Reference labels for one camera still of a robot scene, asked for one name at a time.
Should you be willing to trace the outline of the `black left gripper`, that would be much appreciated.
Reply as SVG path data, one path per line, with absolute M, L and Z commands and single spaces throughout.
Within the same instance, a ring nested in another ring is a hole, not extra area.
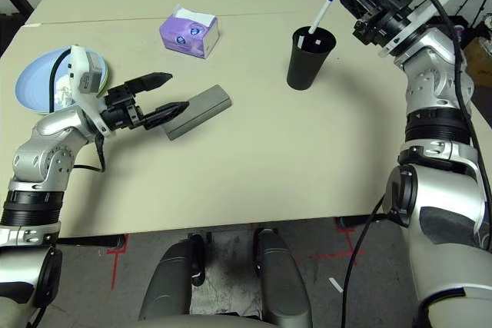
M 105 109 L 101 117 L 111 131 L 119 128 L 135 128 L 141 124 L 143 113 L 135 103 L 135 94 L 160 88 L 172 79 L 172 74 L 152 72 L 110 88 L 103 97 Z M 182 114 L 189 106 L 188 101 L 171 102 L 144 116 L 143 127 L 146 130 L 156 128 Z

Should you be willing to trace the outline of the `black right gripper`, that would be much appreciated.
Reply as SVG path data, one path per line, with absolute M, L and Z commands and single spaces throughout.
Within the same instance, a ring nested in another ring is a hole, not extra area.
M 363 44 L 384 47 L 410 23 L 412 0 L 339 0 L 358 19 L 353 35 Z

